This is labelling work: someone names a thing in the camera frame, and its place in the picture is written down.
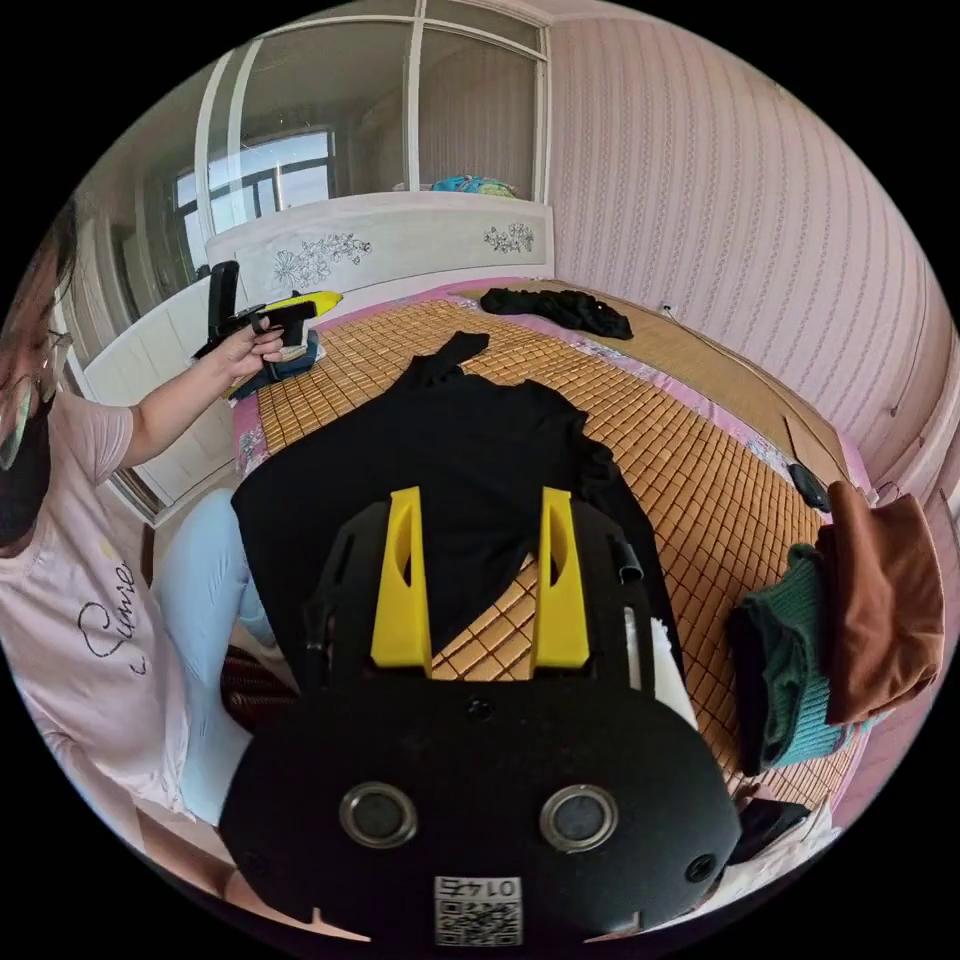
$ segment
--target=brown cloth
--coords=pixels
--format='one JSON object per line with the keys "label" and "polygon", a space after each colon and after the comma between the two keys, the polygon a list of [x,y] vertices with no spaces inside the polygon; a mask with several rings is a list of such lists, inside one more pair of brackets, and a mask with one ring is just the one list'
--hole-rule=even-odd
{"label": "brown cloth", "polygon": [[943,665],[944,600],[933,537],[911,494],[871,510],[844,480],[816,548],[833,589],[827,723],[857,723],[912,700]]}

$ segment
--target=black shirt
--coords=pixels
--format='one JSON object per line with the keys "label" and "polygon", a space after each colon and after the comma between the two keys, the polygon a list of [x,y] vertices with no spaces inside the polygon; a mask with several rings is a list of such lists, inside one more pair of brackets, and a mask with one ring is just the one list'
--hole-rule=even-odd
{"label": "black shirt", "polygon": [[587,415],[527,380],[500,386],[461,362],[486,334],[457,333],[415,357],[363,406],[259,466],[233,498],[264,609],[294,676],[313,595],[340,526],[391,492],[419,486],[434,652],[502,595],[539,540],[545,486],[570,490],[622,528],[644,571],[653,616],[676,624],[653,527],[610,451],[583,435]]}

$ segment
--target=qr code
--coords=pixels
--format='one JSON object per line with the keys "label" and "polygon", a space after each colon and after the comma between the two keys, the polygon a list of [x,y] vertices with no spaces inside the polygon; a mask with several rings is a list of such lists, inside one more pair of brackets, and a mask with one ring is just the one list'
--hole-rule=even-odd
{"label": "qr code", "polygon": [[516,879],[438,877],[436,942],[445,947],[523,943],[523,901]]}

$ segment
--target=hand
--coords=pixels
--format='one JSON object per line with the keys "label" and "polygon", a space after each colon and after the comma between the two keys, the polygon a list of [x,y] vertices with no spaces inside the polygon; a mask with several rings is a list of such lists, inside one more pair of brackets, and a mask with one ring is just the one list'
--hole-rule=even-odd
{"label": "hand", "polygon": [[279,363],[283,359],[283,328],[277,327],[257,334],[248,324],[227,337],[213,354],[232,383],[240,377],[251,376],[263,369],[264,362]]}

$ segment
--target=black face mask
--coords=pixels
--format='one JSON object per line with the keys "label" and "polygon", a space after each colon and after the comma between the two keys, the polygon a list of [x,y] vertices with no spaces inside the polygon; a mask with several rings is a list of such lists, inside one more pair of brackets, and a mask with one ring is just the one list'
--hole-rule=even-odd
{"label": "black face mask", "polygon": [[25,536],[40,513],[50,486],[50,431],[47,417],[54,398],[27,421],[20,449],[9,470],[0,470],[0,547]]}

